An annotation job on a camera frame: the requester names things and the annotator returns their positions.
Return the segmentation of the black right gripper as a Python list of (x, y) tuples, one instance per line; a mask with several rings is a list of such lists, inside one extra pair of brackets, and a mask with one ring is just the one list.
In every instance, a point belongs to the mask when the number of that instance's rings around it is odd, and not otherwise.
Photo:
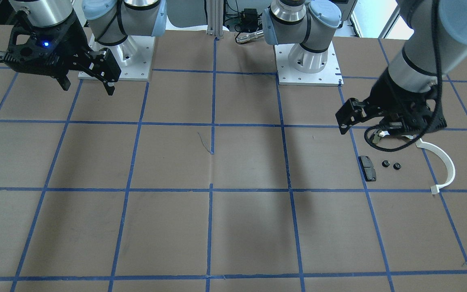
[(19, 11), (18, 22), (11, 30), (5, 51), (0, 51), (0, 63), (15, 72), (54, 78), (64, 91), (72, 85), (69, 71), (82, 71), (104, 82), (105, 91), (112, 96), (114, 82), (122, 72), (112, 51), (94, 51), (87, 43), (83, 27), (74, 11), (59, 24), (38, 27), (32, 24), (32, 14)]

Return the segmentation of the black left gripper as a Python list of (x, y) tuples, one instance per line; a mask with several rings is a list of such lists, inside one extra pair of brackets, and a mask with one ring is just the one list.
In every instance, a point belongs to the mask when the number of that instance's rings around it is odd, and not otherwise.
[(435, 100), (437, 88), (428, 92), (417, 93), (403, 89), (391, 78), (388, 69), (373, 85), (369, 97), (363, 101), (349, 98), (336, 113), (341, 134), (360, 122), (382, 117), (378, 126), (391, 135), (420, 134), (430, 122), (433, 125), (427, 133), (441, 131), (447, 127), (446, 118), (440, 110), (434, 113), (428, 107), (428, 99)]

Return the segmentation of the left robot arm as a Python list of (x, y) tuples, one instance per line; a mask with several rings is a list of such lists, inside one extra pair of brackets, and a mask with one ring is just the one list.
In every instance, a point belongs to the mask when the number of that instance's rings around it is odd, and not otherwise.
[[(342, 24), (339, 0), (273, 0), (262, 13), (269, 45), (291, 45), (295, 71), (314, 74), (327, 65), (328, 46)], [(412, 31), (399, 53), (359, 101), (350, 98), (335, 117), (341, 134), (373, 118), (389, 135), (423, 135), (447, 127), (439, 79), (467, 57), (467, 0), (398, 0), (382, 25), (387, 37), (398, 19)]]

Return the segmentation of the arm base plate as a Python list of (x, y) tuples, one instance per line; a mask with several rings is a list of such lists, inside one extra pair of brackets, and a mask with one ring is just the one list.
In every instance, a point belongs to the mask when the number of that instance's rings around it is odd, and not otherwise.
[(122, 44), (109, 47), (122, 70), (119, 81), (150, 79), (156, 40), (157, 37), (152, 36), (128, 36)]
[(300, 44), (274, 45), (278, 83), (293, 86), (341, 86), (344, 84), (335, 48), (324, 52), (304, 50)]

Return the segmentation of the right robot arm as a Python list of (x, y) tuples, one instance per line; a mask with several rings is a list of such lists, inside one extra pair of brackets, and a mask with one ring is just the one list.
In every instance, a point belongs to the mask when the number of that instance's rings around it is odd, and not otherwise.
[(88, 43), (69, 0), (11, 0), (17, 23), (0, 63), (18, 73), (55, 79), (67, 91), (70, 71), (101, 81), (108, 95), (124, 75), (122, 69), (141, 63), (135, 37), (165, 33), (165, 0), (84, 0), (84, 17), (97, 47)]

